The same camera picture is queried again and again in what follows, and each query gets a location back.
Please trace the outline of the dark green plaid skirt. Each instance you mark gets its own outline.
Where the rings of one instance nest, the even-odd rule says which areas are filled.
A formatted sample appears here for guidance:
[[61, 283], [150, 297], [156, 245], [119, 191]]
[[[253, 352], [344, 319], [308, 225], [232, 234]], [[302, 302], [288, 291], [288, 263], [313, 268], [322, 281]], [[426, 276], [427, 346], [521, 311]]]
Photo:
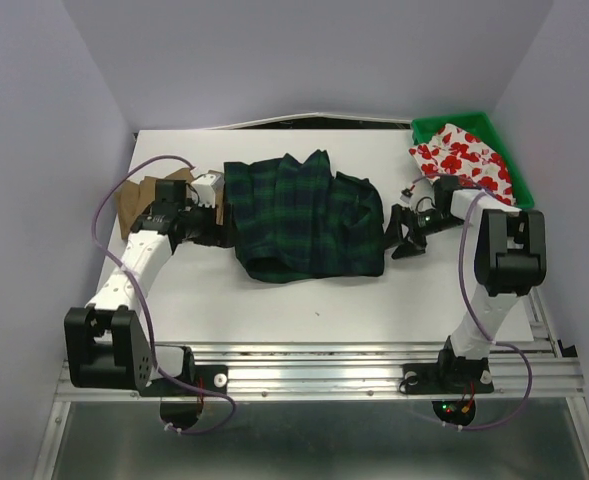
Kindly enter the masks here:
[[333, 172], [326, 151], [224, 165], [234, 249], [249, 277], [285, 284], [385, 268], [384, 213], [367, 179]]

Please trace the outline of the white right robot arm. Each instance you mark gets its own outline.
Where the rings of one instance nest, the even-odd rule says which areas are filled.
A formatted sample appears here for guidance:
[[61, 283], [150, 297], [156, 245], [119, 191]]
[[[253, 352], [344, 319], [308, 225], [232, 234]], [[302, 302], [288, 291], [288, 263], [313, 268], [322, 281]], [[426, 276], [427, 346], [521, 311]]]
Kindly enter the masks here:
[[546, 276], [545, 218], [538, 210], [503, 203], [486, 187], [455, 175], [434, 177], [431, 208], [395, 204], [384, 246], [395, 260], [425, 253], [428, 236], [461, 226], [477, 233], [474, 293], [466, 312], [433, 363], [403, 365], [399, 389], [408, 395], [490, 393], [489, 355], [517, 301]]

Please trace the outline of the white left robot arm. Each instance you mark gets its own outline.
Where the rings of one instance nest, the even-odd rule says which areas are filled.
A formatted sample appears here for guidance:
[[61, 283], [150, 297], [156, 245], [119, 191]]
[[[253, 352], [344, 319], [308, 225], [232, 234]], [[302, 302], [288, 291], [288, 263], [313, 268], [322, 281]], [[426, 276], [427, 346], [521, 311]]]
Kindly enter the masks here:
[[70, 380], [77, 388], [132, 390], [143, 396], [193, 395], [202, 387], [188, 347], [152, 347], [142, 302], [185, 242], [225, 247], [224, 178], [160, 179], [128, 229], [127, 244], [103, 286], [64, 318]]

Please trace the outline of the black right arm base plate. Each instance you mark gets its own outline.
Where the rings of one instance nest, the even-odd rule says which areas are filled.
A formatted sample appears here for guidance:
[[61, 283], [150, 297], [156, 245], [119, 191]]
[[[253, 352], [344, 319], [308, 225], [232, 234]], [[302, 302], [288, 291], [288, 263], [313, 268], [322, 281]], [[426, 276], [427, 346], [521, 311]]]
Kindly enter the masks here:
[[452, 366], [406, 363], [401, 366], [408, 395], [490, 394], [494, 384], [486, 361], [467, 361]]

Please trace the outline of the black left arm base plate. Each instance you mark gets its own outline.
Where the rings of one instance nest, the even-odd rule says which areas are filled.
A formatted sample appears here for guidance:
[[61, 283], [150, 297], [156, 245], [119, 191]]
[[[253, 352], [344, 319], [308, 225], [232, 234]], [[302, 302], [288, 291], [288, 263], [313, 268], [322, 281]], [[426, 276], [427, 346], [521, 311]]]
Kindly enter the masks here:
[[[223, 394], [227, 393], [227, 378], [228, 368], [222, 364], [186, 367], [184, 372], [176, 376], [177, 380], [189, 383], [192, 387]], [[143, 398], [194, 397], [196, 393], [165, 377], [159, 377], [152, 379], [140, 396]]]

